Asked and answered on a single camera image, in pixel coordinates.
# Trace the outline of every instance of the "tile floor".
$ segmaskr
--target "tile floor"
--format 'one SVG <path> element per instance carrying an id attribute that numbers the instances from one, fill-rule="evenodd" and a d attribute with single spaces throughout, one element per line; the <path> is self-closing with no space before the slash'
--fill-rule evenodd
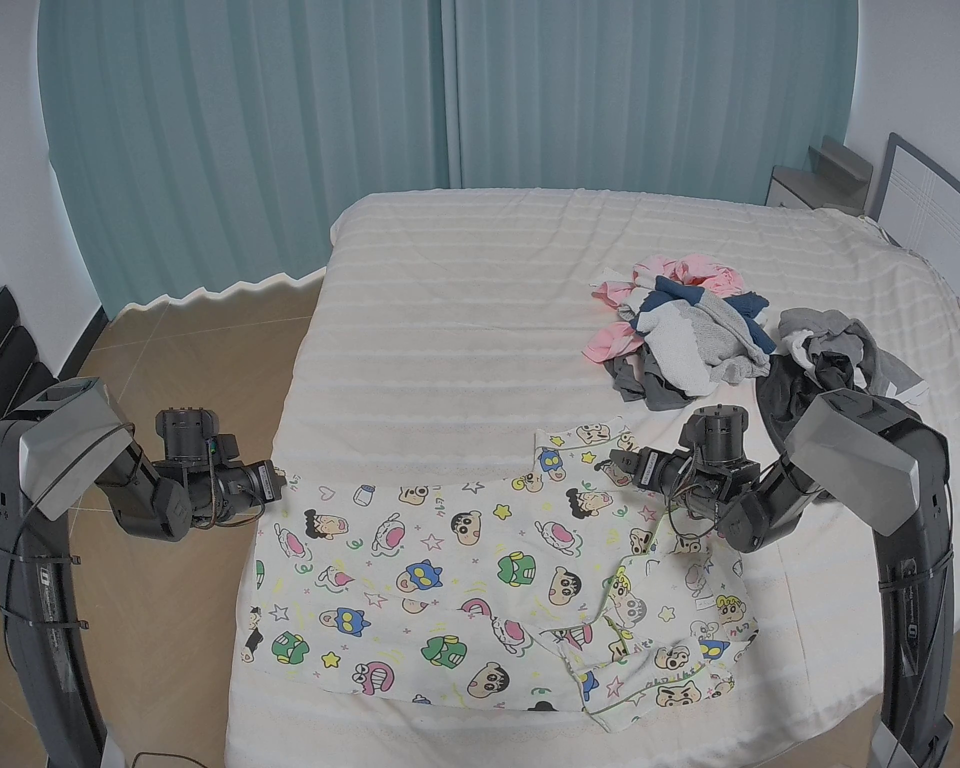
<path id="1" fill-rule="evenodd" d="M 269 456 L 319 290 L 319 281 L 274 284 L 129 311 L 104 331 L 82 374 L 106 381 L 151 458 L 162 453 L 154 414 L 188 404 L 216 411 L 244 458 Z M 84 561 L 74 570 L 78 613 L 90 622 L 84 648 L 100 709 L 127 756 L 179 752 L 223 766 L 233 606 L 252 529 L 194 532 L 173 545 L 127 536 L 107 508 L 94 489 L 70 512 L 71 549 Z M 960 641 L 953 659 L 948 711 L 958 721 Z M 860 768 L 878 706 L 873 700 L 765 765 Z M 0 655 L 0 768 L 43 762 L 16 677 Z M 138 766 L 173 762 L 143 758 Z M 960 737 L 946 765 L 958 764 Z"/>

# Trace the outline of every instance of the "wall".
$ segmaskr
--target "wall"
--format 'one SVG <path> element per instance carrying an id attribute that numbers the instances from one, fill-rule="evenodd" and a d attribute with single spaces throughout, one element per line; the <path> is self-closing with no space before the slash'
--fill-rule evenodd
<path id="1" fill-rule="evenodd" d="M 869 201 L 890 131 L 960 178 L 960 2 L 860 0 L 859 10 L 846 144 L 874 164 Z"/>
<path id="2" fill-rule="evenodd" d="M 0 2 L 0 285 L 56 374 L 100 308 L 48 162 L 36 73 L 39 0 Z"/>

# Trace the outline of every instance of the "curtain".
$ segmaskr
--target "curtain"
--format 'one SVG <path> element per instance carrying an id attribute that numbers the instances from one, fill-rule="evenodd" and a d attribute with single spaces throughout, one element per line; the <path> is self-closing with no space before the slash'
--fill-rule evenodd
<path id="1" fill-rule="evenodd" d="M 51 162 L 97 292 L 300 277 L 371 192 L 762 203 L 843 139 L 856 0 L 42 0 Z"/>
<path id="2" fill-rule="evenodd" d="M 304 276 L 354 201 L 449 184 L 439 0 L 43 0 L 37 57 L 110 317 Z"/>

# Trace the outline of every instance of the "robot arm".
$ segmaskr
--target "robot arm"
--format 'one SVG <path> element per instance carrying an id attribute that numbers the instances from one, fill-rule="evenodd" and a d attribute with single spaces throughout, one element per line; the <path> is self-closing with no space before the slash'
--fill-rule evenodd
<path id="1" fill-rule="evenodd" d="M 56 384 L 0 421 L 0 593 L 5 640 L 51 768 L 101 765 L 106 729 L 77 618 L 67 508 L 91 485 L 129 534 L 178 541 L 232 526 L 280 498 L 270 461 L 244 465 L 232 435 L 200 409 L 157 414 L 164 461 L 151 462 L 95 378 Z"/>
<path id="2" fill-rule="evenodd" d="M 761 477 L 743 454 L 746 428 L 742 408 L 701 408 L 684 426 L 685 450 L 615 450 L 611 458 L 638 487 L 713 519 L 741 552 L 793 531 L 823 490 L 870 525 L 885 661 L 868 768 L 941 765 L 952 731 L 944 715 L 953 643 L 947 440 L 893 401 L 836 390 L 810 404 Z"/>

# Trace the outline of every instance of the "white bedsheet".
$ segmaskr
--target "white bedsheet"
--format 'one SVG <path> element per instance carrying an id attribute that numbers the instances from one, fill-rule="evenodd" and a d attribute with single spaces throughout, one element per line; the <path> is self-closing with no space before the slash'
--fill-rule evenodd
<path id="1" fill-rule="evenodd" d="M 536 427 L 623 415 L 675 444 L 692 408 L 623 403 L 585 341 L 612 318 L 589 295 L 601 267 L 704 252 L 767 297 L 836 307 L 930 382 L 924 419 L 960 437 L 957 299 L 918 258 L 836 211 L 657 195 L 479 190 L 370 196 L 334 226 L 333 256 L 274 443 L 288 471 L 358 482 L 513 476 Z M 709 402 L 751 410 L 747 450 L 774 457 L 753 383 Z M 239 661 L 252 564 L 237 604 L 227 763 L 246 766 L 710 766 L 760 761 L 879 692 L 871 534 L 839 505 L 744 558 L 761 634 L 732 694 L 604 733 L 579 713 L 480 712 L 338 696 Z"/>

